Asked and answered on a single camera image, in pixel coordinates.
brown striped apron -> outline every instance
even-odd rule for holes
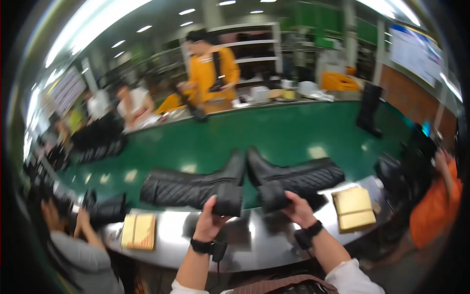
[[[327,282],[311,275],[297,275],[279,280],[261,281],[235,288],[233,294],[265,294],[287,286],[301,284],[305,281],[312,281],[316,283],[318,287],[325,290],[327,294],[338,294],[338,291],[332,284],[328,284]]]

poster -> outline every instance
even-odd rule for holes
[[[48,95],[54,102],[57,113],[64,117],[85,88],[86,85],[77,69],[72,67],[52,85]]]
[[[442,50],[431,37],[409,27],[391,26],[393,62],[410,70],[434,87],[442,66]]]

person in gray shirt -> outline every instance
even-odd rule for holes
[[[49,261],[72,293],[124,294],[124,287],[111,268],[106,248],[90,225],[90,215],[81,208],[74,237],[66,234],[64,204],[45,189],[37,189],[30,199],[38,217],[35,225]],[[83,235],[86,241],[78,238]]]

black wristwatch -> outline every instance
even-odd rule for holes
[[[191,246],[193,250],[202,254],[211,254],[212,242],[201,242],[191,238]]]
[[[319,220],[317,220],[310,228],[295,231],[294,237],[300,246],[300,249],[307,250],[311,248],[312,238],[318,235],[322,229],[323,225]]]

white container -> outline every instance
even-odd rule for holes
[[[283,89],[285,89],[285,88],[292,88],[292,81],[289,80],[289,79],[282,79],[282,80],[281,80],[281,87],[282,87]]]
[[[318,90],[318,85],[309,80],[298,84],[298,92],[304,96],[310,96],[312,93],[318,92]]]
[[[256,103],[267,102],[269,100],[268,94],[269,89],[265,86],[251,88],[251,97]]]

